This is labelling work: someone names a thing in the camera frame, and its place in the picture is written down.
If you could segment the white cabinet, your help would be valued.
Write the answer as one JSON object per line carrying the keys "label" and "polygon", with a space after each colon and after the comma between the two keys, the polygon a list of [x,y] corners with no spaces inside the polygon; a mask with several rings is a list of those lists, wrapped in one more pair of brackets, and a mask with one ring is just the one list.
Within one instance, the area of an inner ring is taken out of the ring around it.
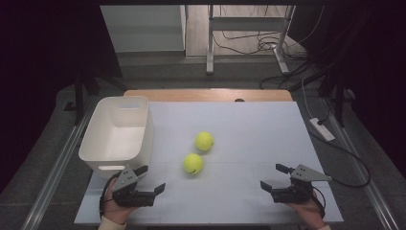
{"label": "white cabinet", "polygon": [[116,53],[181,52],[186,44],[186,6],[101,6]]}

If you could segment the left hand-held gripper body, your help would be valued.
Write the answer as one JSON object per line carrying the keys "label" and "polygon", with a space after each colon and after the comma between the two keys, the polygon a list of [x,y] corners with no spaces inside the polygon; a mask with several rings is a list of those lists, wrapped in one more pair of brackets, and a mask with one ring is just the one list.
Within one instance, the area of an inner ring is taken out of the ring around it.
{"label": "left hand-held gripper body", "polygon": [[116,178],[112,189],[112,198],[122,207],[147,207],[152,206],[156,197],[153,192],[142,192],[136,189],[139,176],[127,166],[121,172],[113,175]]}

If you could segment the wooden table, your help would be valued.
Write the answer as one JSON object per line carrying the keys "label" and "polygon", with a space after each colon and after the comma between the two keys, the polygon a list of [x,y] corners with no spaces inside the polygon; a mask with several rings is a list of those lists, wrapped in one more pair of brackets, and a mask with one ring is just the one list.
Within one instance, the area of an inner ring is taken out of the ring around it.
{"label": "wooden table", "polygon": [[127,97],[144,96],[151,102],[292,102],[287,90],[257,89],[138,89],[124,92]]}

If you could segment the white power strip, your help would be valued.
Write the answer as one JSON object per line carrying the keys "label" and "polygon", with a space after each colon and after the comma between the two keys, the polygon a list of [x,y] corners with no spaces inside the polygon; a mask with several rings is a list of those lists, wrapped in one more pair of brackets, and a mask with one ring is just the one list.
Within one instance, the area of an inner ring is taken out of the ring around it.
{"label": "white power strip", "polygon": [[325,125],[319,125],[318,118],[312,118],[309,120],[309,122],[325,141],[329,142],[335,139],[335,136],[326,128]]}

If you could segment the yellow tennis ball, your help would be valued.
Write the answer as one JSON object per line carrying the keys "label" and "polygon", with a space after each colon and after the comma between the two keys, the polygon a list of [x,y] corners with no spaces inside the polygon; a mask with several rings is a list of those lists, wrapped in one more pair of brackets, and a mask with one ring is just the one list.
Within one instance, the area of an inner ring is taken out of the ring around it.
{"label": "yellow tennis ball", "polygon": [[195,174],[199,173],[204,166],[202,157],[197,153],[190,153],[185,156],[183,168],[186,173]]}
{"label": "yellow tennis ball", "polygon": [[194,144],[199,150],[209,150],[214,144],[214,137],[210,132],[199,132],[195,136]]}

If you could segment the black stand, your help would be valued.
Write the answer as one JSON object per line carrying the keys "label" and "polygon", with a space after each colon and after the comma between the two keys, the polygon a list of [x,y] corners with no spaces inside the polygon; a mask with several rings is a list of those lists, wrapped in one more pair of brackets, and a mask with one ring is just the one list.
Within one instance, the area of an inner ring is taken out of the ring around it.
{"label": "black stand", "polygon": [[351,98],[346,98],[346,93],[345,76],[333,71],[326,74],[318,89],[318,94],[321,97],[331,97],[334,105],[334,117],[340,127],[345,126],[343,118],[344,103],[351,101]]}
{"label": "black stand", "polygon": [[83,89],[86,89],[90,95],[99,95],[100,87],[96,81],[96,78],[100,78],[122,91],[129,89],[126,84],[119,82],[112,75],[108,75],[96,67],[80,67],[74,81],[75,100],[66,104],[64,108],[65,111],[76,112],[76,126],[83,120],[84,117]]}

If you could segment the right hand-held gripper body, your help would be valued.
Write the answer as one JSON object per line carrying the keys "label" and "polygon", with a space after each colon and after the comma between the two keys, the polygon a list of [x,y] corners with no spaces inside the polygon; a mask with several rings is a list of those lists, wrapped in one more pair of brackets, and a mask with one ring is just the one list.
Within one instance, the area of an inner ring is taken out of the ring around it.
{"label": "right hand-held gripper body", "polygon": [[305,165],[298,165],[290,174],[290,186],[273,189],[271,196],[276,203],[304,203],[313,197],[314,181],[331,181],[332,177]]}

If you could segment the metal floor rail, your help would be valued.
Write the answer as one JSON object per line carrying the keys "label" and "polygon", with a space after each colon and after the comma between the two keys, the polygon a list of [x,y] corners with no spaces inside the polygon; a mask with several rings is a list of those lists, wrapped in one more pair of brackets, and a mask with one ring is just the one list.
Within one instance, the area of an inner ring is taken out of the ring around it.
{"label": "metal floor rail", "polygon": [[[349,138],[347,132],[340,124],[337,122],[335,117],[332,115],[333,109],[330,105],[327,104],[325,99],[321,99],[321,103],[327,108],[328,111],[328,120],[331,123],[332,128],[334,129],[336,138],[343,145],[345,150],[348,150],[350,153],[353,153],[355,156],[359,156],[355,146],[353,145],[351,139]],[[367,169],[361,164],[359,160],[351,158],[351,164],[354,168],[354,171],[358,178],[366,182],[367,181]],[[395,216],[392,210],[389,207],[389,204],[385,200],[382,193],[379,191],[376,183],[373,181],[372,177],[370,183],[364,188],[364,191],[369,198],[373,209],[375,210],[378,219],[383,225],[385,230],[400,230],[399,225],[395,220]]]}
{"label": "metal floor rail", "polygon": [[70,161],[70,158],[74,153],[76,145],[79,142],[79,138],[90,121],[91,112],[95,108],[96,103],[97,99],[93,96],[86,101],[83,117],[76,125],[74,125],[20,230],[38,229]]}

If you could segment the person's right hand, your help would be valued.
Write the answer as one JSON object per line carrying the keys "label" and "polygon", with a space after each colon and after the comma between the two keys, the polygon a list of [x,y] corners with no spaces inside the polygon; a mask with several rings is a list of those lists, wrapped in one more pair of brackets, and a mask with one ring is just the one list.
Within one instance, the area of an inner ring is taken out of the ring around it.
{"label": "person's right hand", "polygon": [[312,199],[301,204],[287,203],[287,206],[296,212],[306,227],[327,225],[320,214],[319,206]]}

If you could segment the person's left hand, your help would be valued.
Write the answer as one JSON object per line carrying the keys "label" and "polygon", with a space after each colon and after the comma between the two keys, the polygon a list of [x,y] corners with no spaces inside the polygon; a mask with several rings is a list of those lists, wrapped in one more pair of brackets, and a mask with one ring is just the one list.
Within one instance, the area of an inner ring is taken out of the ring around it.
{"label": "person's left hand", "polygon": [[136,210],[136,207],[122,207],[115,202],[112,198],[112,189],[115,182],[116,178],[109,183],[104,193],[103,216],[116,224],[125,225],[128,217]]}

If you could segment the white metal table frame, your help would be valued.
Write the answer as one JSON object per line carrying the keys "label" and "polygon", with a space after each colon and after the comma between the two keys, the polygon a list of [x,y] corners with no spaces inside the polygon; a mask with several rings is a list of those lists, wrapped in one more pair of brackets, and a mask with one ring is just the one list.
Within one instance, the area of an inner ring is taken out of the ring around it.
{"label": "white metal table frame", "polygon": [[282,45],[287,35],[294,6],[287,6],[282,17],[223,17],[214,16],[214,6],[209,6],[209,36],[206,55],[206,73],[214,72],[214,31],[231,32],[276,32],[279,40],[272,46],[274,56],[280,66],[283,75],[289,73],[288,67],[282,55]]}

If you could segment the white plastic storage bin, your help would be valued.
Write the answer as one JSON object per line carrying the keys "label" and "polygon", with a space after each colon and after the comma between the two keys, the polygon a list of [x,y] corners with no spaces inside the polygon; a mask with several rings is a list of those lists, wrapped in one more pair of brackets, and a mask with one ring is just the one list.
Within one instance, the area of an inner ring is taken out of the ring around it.
{"label": "white plastic storage bin", "polygon": [[125,166],[148,166],[154,124],[146,97],[100,100],[79,148],[79,158],[94,173],[109,178]]}

